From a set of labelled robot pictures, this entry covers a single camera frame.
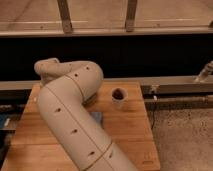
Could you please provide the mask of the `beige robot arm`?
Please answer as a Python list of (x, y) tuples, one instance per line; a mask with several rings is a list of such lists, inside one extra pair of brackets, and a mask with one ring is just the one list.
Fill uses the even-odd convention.
[(42, 82), (38, 110), (79, 171), (138, 171), (84, 107), (103, 81), (98, 64), (50, 58), (34, 70)]

